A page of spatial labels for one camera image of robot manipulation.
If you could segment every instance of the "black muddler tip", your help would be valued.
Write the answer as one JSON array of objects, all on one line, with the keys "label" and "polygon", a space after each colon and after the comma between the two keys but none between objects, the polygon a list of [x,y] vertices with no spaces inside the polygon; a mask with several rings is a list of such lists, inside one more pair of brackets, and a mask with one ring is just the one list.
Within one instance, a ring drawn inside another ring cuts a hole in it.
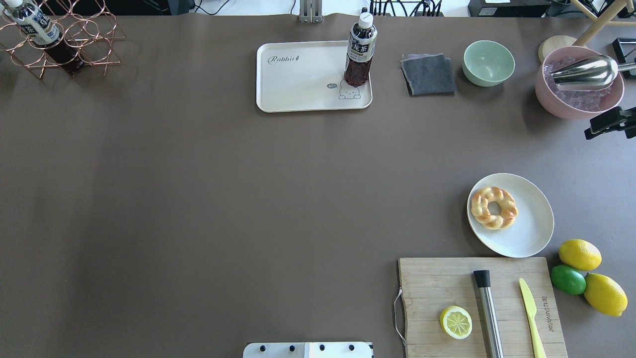
[{"label": "black muddler tip", "polygon": [[477,287],[490,287],[490,270],[481,269],[479,271],[473,271],[475,275],[475,281],[477,281]]}]

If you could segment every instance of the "cloth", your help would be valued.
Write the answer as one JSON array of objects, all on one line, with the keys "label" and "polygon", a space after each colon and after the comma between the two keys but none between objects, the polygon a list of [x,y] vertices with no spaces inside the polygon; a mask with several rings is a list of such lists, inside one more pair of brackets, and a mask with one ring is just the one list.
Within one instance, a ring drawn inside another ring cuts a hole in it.
[{"label": "cloth", "polygon": [[408,55],[400,61],[406,78],[408,92],[412,96],[429,93],[455,92],[455,80],[450,59],[444,54]]}]

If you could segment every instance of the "lemon slice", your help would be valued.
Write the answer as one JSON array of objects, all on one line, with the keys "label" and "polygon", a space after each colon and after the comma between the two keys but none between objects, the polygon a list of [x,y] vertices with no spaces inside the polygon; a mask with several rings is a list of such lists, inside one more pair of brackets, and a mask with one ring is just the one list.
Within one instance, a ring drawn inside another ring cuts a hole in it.
[{"label": "lemon slice", "polygon": [[444,332],[458,340],[463,340],[473,331],[470,314],[459,306],[446,307],[439,316],[439,323]]}]

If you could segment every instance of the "twisted ring bread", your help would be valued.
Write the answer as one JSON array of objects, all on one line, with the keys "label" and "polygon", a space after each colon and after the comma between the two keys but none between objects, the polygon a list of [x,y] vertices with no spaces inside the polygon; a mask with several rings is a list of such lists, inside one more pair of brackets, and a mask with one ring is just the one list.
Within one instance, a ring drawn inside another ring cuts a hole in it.
[{"label": "twisted ring bread", "polygon": [[[494,201],[501,207],[501,214],[492,215],[488,204]],[[471,198],[471,213],[486,229],[505,229],[514,224],[519,209],[509,192],[498,187],[485,187],[477,190]]]}]

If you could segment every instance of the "white plate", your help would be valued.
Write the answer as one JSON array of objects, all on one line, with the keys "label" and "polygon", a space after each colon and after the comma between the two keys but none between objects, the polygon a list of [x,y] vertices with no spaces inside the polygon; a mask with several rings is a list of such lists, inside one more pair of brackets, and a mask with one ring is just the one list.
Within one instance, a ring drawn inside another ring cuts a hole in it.
[{"label": "white plate", "polygon": [[[503,230],[488,230],[471,213],[471,197],[483,187],[500,187],[515,199],[519,215],[514,224]],[[497,173],[486,176],[475,184],[466,206],[468,222],[477,238],[488,248],[508,257],[532,256],[550,242],[555,227],[552,207],[529,180],[518,175]]]},{"label": "white plate", "polygon": [[373,100],[371,80],[343,79],[348,41],[266,43],[256,52],[256,104],[263,112],[353,110]]}]

